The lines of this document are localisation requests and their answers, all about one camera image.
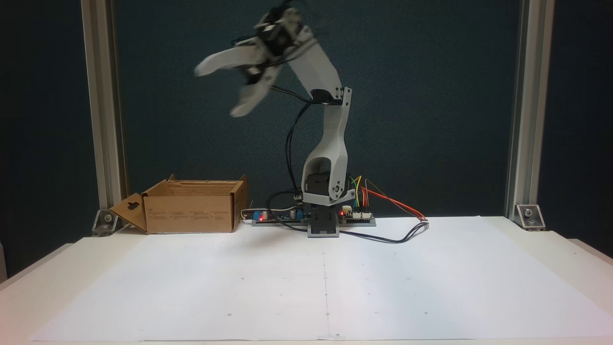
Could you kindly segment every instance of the white paper sheet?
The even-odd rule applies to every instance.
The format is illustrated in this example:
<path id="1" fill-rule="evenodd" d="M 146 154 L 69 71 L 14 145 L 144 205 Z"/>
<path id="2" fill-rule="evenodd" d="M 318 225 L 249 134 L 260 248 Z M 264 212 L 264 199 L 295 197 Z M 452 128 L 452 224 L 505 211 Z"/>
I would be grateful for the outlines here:
<path id="1" fill-rule="evenodd" d="M 454 217 L 405 244 L 247 226 L 148 236 L 32 340 L 580 336 L 613 336 L 613 318 L 486 221 Z"/>

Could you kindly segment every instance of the cardboard box cutout handle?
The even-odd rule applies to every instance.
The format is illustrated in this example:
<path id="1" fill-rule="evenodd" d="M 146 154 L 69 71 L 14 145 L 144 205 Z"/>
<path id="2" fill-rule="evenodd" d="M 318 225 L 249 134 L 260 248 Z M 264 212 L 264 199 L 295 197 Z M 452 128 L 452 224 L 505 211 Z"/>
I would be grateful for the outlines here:
<path id="1" fill-rule="evenodd" d="M 147 232 L 145 206 L 143 205 L 143 198 L 140 196 L 140 194 L 132 194 L 119 204 L 111 207 L 110 210 L 135 227 Z"/>

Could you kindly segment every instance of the box flap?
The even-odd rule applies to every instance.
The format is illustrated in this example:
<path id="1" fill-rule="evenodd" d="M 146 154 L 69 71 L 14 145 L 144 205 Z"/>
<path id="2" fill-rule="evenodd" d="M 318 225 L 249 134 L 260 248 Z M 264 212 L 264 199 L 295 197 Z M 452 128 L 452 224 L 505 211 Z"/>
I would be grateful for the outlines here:
<path id="1" fill-rule="evenodd" d="M 172 196 L 229 196 L 236 184 L 236 181 L 179 180 L 168 182 Z"/>
<path id="2" fill-rule="evenodd" d="M 145 190 L 142 196 L 170 196 L 170 188 L 168 187 L 168 181 L 162 180 L 155 186 Z"/>
<path id="3" fill-rule="evenodd" d="M 243 177 L 240 178 L 239 182 L 236 184 L 236 186 L 234 186 L 232 192 L 230 193 L 232 195 L 230 206 L 233 210 L 232 226 L 235 230 L 236 226 L 242 218 L 240 212 L 247 208 L 247 191 L 247 176 L 243 175 Z"/>
<path id="4" fill-rule="evenodd" d="M 135 227 L 147 232 L 147 222 L 145 221 L 145 208 L 143 198 L 138 193 L 124 199 L 119 204 L 111 207 L 111 212 L 133 224 Z"/>

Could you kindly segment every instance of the wire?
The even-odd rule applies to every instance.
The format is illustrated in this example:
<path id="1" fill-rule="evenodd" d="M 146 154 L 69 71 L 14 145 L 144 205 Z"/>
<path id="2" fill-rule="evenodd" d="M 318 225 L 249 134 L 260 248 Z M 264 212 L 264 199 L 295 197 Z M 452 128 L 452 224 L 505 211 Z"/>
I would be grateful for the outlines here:
<path id="1" fill-rule="evenodd" d="M 311 44 L 307 45 L 306 48 L 304 48 L 301 51 L 299 51 L 296 55 L 292 56 L 290 59 L 287 58 L 290 54 L 295 53 L 303 45 L 306 45 L 307 43 L 309 43 L 311 41 L 314 41 L 314 42 L 312 42 Z M 309 51 L 309 49 L 313 48 L 313 46 L 315 46 L 317 43 L 318 43 L 317 40 L 314 37 L 311 37 L 308 40 L 306 40 L 306 41 L 302 42 L 301 44 L 299 44 L 298 46 L 296 46 L 296 48 L 292 49 L 290 52 L 287 52 L 284 55 L 282 55 L 278 60 L 275 60 L 275 61 L 271 62 L 270 64 L 268 64 L 268 67 L 279 66 L 279 65 L 282 65 L 282 64 L 286 64 L 286 63 L 288 63 L 290 61 L 294 61 L 294 60 L 300 58 L 302 55 L 304 55 L 307 51 Z"/>
<path id="2" fill-rule="evenodd" d="M 409 232 L 405 235 L 405 237 L 401 238 L 401 239 L 390 239 L 390 238 L 385 238 L 385 237 L 380 237 L 380 236 L 375 236 L 375 235 L 369 235 L 369 234 L 365 234 L 365 233 L 355 233 L 353 231 L 345 231 L 345 230 L 340 230 L 340 233 L 346 234 L 346 235 L 351 235 L 351 236 L 356 236 L 356 237 L 360 237 L 360 238 L 364 238 L 364 239 L 369 239 L 372 241 L 377 241 L 377 242 L 383 242 L 383 243 L 390 243 L 390 244 L 399 244 L 399 243 L 404 243 L 409 241 L 411 238 L 413 238 L 413 236 L 415 236 L 415 234 L 420 230 L 420 229 L 427 229 L 430 226 L 430 224 L 428 222 L 419 222 L 417 225 L 415 225 L 412 229 L 409 230 Z"/>
<path id="3" fill-rule="evenodd" d="M 353 177 L 349 176 L 349 178 L 351 179 L 351 183 L 353 183 L 353 187 L 356 187 L 356 180 L 353 179 Z M 357 207 L 356 201 L 353 201 L 353 206 Z"/>
<path id="4" fill-rule="evenodd" d="M 362 176 L 358 176 L 357 177 L 357 183 L 356 183 L 356 202 L 357 202 L 357 207 L 360 207 L 360 196 L 357 194 L 357 191 L 360 188 L 360 182 L 361 181 L 362 181 Z"/>
<path id="5" fill-rule="evenodd" d="M 272 193 L 272 195 L 270 195 L 268 197 L 268 199 L 266 199 L 266 209 L 268 210 L 268 213 L 270 214 L 271 217 L 274 216 L 273 210 L 270 208 L 270 203 L 272 202 L 272 200 L 274 198 L 276 198 L 277 196 L 279 196 L 279 195 L 291 194 L 293 192 L 294 192 L 293 189 L 282 190 L 280 192 Z M 286 222 L 282 221 L 279 217 L 275 217 L 275 219 L 276 219 L 277 222 L 279 222 L 280 224 L 286 226 L 289 229 L 292 229 L 292 230 L 295 230 L 295 231 L 301 231 L 303 233 L 307 232 L 307 229 L 301 229 L 301 228 L 293 227 L 292 225 L 287 224 Z"/>
<path id="6" fill-rule="evenodd" d="M 426 217 L 421 212 L 419 212 L 418 210 L 412 208 L 409 205 L 405 205 L 405 204 L 403 204 L 403 203 L 401 203 L 401 202 L 399 202 L 397 200 L 394 200 L 394 199 L 390 198 L 385 193 L 383 193 L 383 191 L 381 189 L 379 189 L 379 187 L 377 187 L 372 181 L 367 179 L 366 180 L 366 184 L 371 184 L 374 188 L 377 188 L 377 190 L 379 192 L 381 192 L 381 194 L 376 193 L 376 192 L 374 192 L 372 190 L 369 190 L 367 187 L 362 187 L 362 193 L 363 194 L 370 192 L 371 194 L 373 194 L 375 196 L 378 196 L 378 197 L 380 197 L 382 199 L 387 199 L 387 200 L 391 201 L 393 204 L 395 204 L 396 206 L 398 206 L 398 208 L 400 208 L 402 211 L 404 211 L 406 213 L 409 213 L 409 214 L 412 214 L 412 215 L 416 216 L 417 218 L 419 218 L 420 220 L 426 220 Z"/>
<path id="7" fill-rule="evenodd" d="M 366 185 L 367 183 L 368 183 L 368 179 L 365 179 L 364 180 L 364 185 Z M 366 201 L 365 210 L 366 210 L 366 212 L 368 212 L 368 207 L 370 206 L 370 200 L 368 199 L 368 188 L 365 188 L 365 190 L 366 190 L 366 194 L 362 190 L 362 198 Z"/>
<path id="8" fill-rule="evenodd" d="M 294 129 L 296 128 L 296 124 L 298 123 L 298 120 L 300 120 L 302 115 L 304 115 L 304 113 L 307 111 L 307 109 L 310 106 L 311 106 L 311 103 L 306 103 L 302 107 L 302 109 L 298 113 L 298 116 L 296 116 L 296 120 L 294 121 L 294 124 L 290 127 L 289 131 L 287 132 L 287 137 L 285 138 L 285 162 L 287 164 L 287 173 L 289 174 L 289 177 L 292 180 L 292 185 L 294 186 L 295 195 L 299 194 L 299 190 L 298 190 L 298 185 L 296 184 L 296 179 L 294 177 L 294 168 L 292 167 L 292 138 L 294 137 Z"/>
<path id="9" fill-rule="evenodd" d="M 292 90 L 288 90 L 286 88 L 283 88 L 283 87 L 281 87 L 279 85 L 271 85 L 271 86 L 269 86 L 269 89 L 271 89 L 272 91 L 277 91 L 277 92 L 285 93 L 285 94 L 290 95 L 290 96 L 294 96 L 294 97 L 298 98 L 299 100 L 303 101 L 304 103 L 323 104 L 323 102 L 313 101 L 312 99 L 304 98 L 303 96 L 300 96 L 296 92 L 294 92 Z"/>

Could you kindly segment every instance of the black cable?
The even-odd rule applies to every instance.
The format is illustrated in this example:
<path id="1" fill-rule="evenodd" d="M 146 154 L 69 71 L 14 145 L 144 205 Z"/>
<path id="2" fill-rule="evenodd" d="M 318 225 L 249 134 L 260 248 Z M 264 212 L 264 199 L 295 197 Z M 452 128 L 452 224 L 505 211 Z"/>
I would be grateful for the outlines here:
<path id="1" fill-rule="evenodd" d="M 305 233 L 305 232 L 307 232 L 307 229 L 301 229 L 301 228 L 293 227 L 290 224 L 287 224 L 286 222 L 282 221 L 278 216 L 274 216 L 273 213 L 272 213 L 271 207 L 270 207 L 270 203 L 272 202 L 272 199 L 274 199 L 277 196 L 282 195 L 282 194 L 293 194 L 293 193 L 294 193 L 293 189 L 282 190 L 280 192 L 272 193 L 272 195 L 270 195 L 268 197 L 268 199 L 266 199 L 266 208 L 268 209 L 268 214 L 271 217 L 275 217 L 275 220 L 277 222 L 279 222 L 280 224 L 282 224 L 283 226 L 288 227 L 291 230 L 300 231 L 300 232 Z"/>
<path id="2" fill-rule="evenodd" d="M 272 91 L 277 91 L 280 93 L 285 93 L 287 95 L 293 96 L 298 98 L 299 100 L 303 101 L 304 103 L 311 103 L 311 104 L 323 104 L 323 102 L 318 102 L 318 101 L 313 101 L 312 99 L 306 99 L 300 95 L 298 95 L 296 92 L 292 91 L 292 90 L 288 90 L 286 88 L 280 87 L 278 85 L 271 85 L 270 89 Z"/>
<path id="3" fill-rule="evenodd" d="M 383 243 L 389 243 L 389 244 L 399 244 L 399 243 L 404 243 L 409 241 L 411 238 L 413 238 L 413 236 L 415 236 L 415 234 L 422 228 L 428 228 L 430 226 L 430 224 L 428 222 L 420 222 L 417 225 L 415 225 L 412 229 L 410 229 L 410 231 L 405 235 L 405 237 L 403 237 L 402 239 L 390 239 L 390 238 L 385 238 L 385 237 L 379 237 L 379 236 L 375 236 L 375 235 L 369 235 L 369 234 L 363 234 L 363 233 L 355 233 L 352 231 L 346 231 L 346 230 L 340 230 L 340 233 L 346 234 L 346 235 L 351 235 L 351 236 L 356 236 L 356 237 L 360 237 L 360 238 L 364 238 L 364 239 L 369 239 L 372 241 L 378 241 L 378 242 L 383 242 Z"/>
<path id="4" fill-rule="evenodd" d="M 286 64 L 286 63 L 288 63 L 288 62 L 290 62 L 290 61 L 294 61 L 294 60 L 296 60 L 296 59 L 300 58 L 300 57 L 301 57 L 302 55 L 304 55 L 304 54 L 305 54 L 305 53 L 306 53 L 306 52 L 307 52 L 307 51 L 308 51 L 310 48 L 312 48 L 314 45 L 316 45 L 316 44 L 317 44 L 317 41 L 315 41 L 315 42 L 311 43 L 310 45 L 308 45 L 306 48 L 304 48 L 303 50 L 301 50 L 301 51 L 300 51 L 298 54 L 294 55 L 292 58 L 287 59 L 287 56 L 288 56 L 288 55 L 290 55 L 290 54 L 292 54 L 292 53 L 294 53 L 296 50 L 300 49 L 300 48 L 301 48 L 303 45 L 307 44 L 307 42 L 310 42 L 311 40 L 315 40 L 315 39 L 314 39 L 314 38 L 311 38 L 310 40 L 308 40 L 308 41 L 306 41 L 306 42 L 304 42 L 304 43 L 300 44 L 300 45 L 299 45 L 299 46 L 297 46 L 295 49 L 293 49 L 291 52 L 289 52 L 289 53 L 287 53 L 287 54 L 283 55 L 283 56 L 282 56 L 281 58 L 279 58 L 278 60 L 273 61 L 273 62 L 272 62 L 272 63 L 270 63 L 268 66 L 269 66 L 269 67 L 272 67 L 272 66 L 279 66 L 279 65 Z"/>
<path id="5" fill-rule="evenodd" d="M 296 128 L 296 124 L 298 123 L 302 115 L 304 115 L 304 113 L 307 111 L 307 109 L 310 106 L 311 106 L 311 103 L 306 103 L 302 107 L 302 109 L 298 113 L 298 116 L 296 116 L 296 120 L 294 121 L 294 124 L 290 127 L 289 131 L 287 132 L 287 137 L 285 138 L 285 161 L 287 163 L 287 172 L 289 173 L 289 177 L 292 180 L 292 185 L 294 186 L 295 194 L 299 194 L 299 190 L 296 184 L 296 179 L 294 177 L 294 168 L 292 167 L 292 138 L 294 136 L 294 129 Z"/>

